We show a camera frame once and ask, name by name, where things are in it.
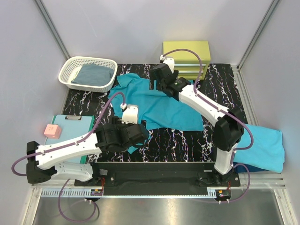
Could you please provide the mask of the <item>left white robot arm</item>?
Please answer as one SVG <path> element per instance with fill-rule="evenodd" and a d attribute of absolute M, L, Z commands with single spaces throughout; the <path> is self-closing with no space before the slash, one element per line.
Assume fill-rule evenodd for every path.
<path fill-rule="evenodd" d="M 29 184 L 57 179 L 75 179 L 95 186 L 101 174 L 91 164 L 70 162 L 70 159 L 102 152 L 121 153 L 130 147 L 141 147 L 148 139 L 147 122 L 124 123 L 113 117 L 112 122 L 97 128 L 91 135 L 82 135 L 52 145 L 27 143 L 26 178 Z"/>

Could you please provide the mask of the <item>teal t shirt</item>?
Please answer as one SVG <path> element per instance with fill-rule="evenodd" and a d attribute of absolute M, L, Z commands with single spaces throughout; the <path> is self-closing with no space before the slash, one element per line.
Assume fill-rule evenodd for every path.
<path fill-rule="evenodd" d="M 122 92 L 126 104 L 138 106 L 138 122 L 146 121 L 146 129 L 171 128 L 180 131 L 203 131 L 200 113 L 192 107 L 168 97 L 158 90 L 150 90 L 149 79 L 134 73 L 117 76 L 118 85 L 108 97 Z"/>

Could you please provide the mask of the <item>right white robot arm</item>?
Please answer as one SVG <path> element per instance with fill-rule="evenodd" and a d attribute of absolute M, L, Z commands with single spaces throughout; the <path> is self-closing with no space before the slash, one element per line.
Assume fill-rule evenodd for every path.
<path fill-rule="evenodd" d="M 209 97 L 195 90 L 193 84 L 185 78 L 178 78 L 178 71 L 161 63 L 150 70 L 149 89 L 164 92 L 168 97 L 182 102 L 205 117 L 214 127 L 212 141 L 217 148 L 213 173 L 214 183 L 223 186 L 229 179 L 233 167 L 235 148 L 244 134 L 241 125 L 241 111 L 229 110 Z"/>

